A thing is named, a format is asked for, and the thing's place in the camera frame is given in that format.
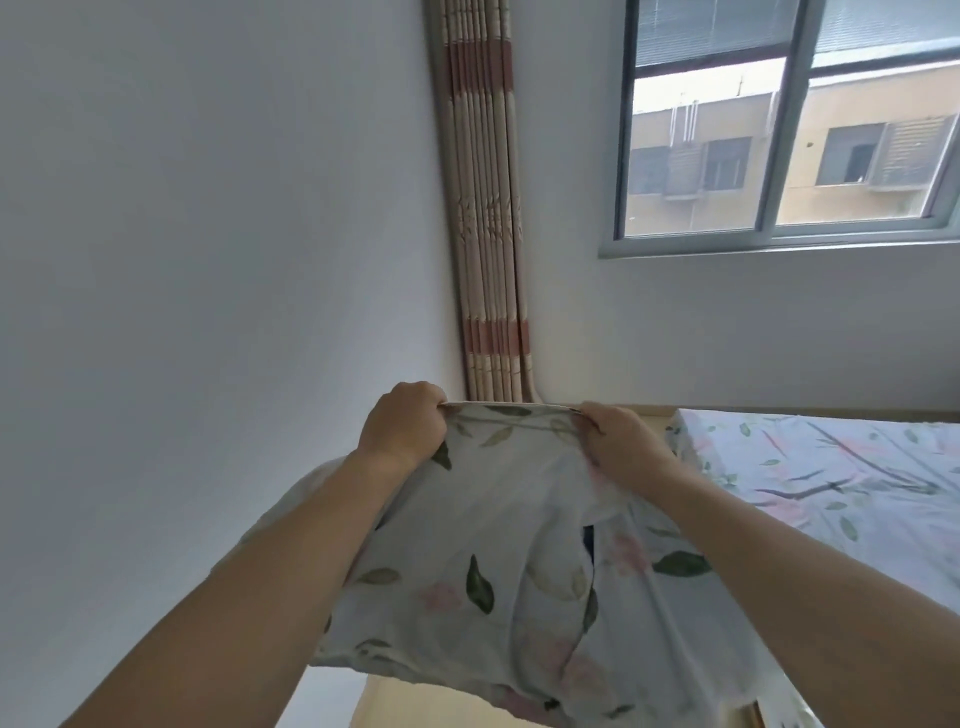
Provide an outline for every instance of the left hand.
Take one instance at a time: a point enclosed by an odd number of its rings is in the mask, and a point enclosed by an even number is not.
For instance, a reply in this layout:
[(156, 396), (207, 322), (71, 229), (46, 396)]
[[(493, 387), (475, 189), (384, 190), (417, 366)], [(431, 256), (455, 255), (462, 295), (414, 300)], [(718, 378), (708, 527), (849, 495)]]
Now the left hand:
[(439, 409), (445, 401), (444, 390), (436, 384), (400, 382), (368, 415), (357, 452), (400, 468), (404, 477), (412, 473), (446, 437)]

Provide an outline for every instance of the window frame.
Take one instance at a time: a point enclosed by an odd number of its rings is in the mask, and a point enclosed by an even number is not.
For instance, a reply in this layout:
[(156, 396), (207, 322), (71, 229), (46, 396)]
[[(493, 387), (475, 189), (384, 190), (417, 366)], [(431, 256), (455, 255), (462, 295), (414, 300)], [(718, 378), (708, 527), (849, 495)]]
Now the window frame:
[[(619, 117), (614, 240), (601, 247), (601, 257), (694, 255), (748, 251), (796, 250), (843, 246), (902, 245), (960, 241), (960, 114), (945, 147), (945, 157), (931, 183), (924, 216), (777, 227), (794, 140), (811, 80), (864, 71), (960, 61), (960, 48), (944, 48), (835, 65), (814, 65), (817, 39), (827, 0), (799, 0), (794, 35), (789, 43), (711, 54), (688, 61), (669, 61), (636, 68), (636, 35), (640, 0), (627, 0), (623, 83)], [(780, 105), (771, 134), (763, 187), (753, 228), (673, 232), (643, 236), (625, 234), (627, 174), (630, 162), (637, 79), (720, 65), (785, 58)]]

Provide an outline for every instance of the window pane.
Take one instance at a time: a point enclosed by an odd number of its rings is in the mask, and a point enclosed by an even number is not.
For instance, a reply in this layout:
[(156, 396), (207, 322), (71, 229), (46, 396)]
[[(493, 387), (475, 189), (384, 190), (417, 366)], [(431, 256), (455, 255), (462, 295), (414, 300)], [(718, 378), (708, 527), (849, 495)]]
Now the window pane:
[(958, 46), (957, 0), (827, 0), (813, 64)]
[(785, 43), (797, 0), (640, 0), (636, 65)]
[(740, 63), (635, 82), (627, 235), (754, 227), (783, 63)]
[(958, 111), (960, 62), (811, 82), (778, 224), (921, 217)]

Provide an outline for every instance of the curtain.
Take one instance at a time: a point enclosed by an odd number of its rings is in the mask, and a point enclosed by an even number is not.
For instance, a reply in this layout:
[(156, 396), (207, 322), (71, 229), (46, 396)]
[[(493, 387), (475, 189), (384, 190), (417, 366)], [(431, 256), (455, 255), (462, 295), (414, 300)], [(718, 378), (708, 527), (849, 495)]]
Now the curtain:
[(469, 397), (537, 401), (521, 270), (509, 0), (429, 0)]

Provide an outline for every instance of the hand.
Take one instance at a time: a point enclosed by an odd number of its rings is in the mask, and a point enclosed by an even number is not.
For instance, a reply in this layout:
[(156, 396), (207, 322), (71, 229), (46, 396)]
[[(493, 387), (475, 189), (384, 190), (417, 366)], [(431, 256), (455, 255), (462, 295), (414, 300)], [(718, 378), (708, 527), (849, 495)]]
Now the hand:
[(592, 421), (577, 418), (587, 455), (621, 488), (656, 503), (663, 484), (683, 470), (663, 438), (629, 409), (587, 401), (580, 410)]
[(357, 452), (396, 466), (405, 478), (444, 441), (446, 420), (438, 405), (445, 401), (436, 384), (400, 382), (368, 415)]

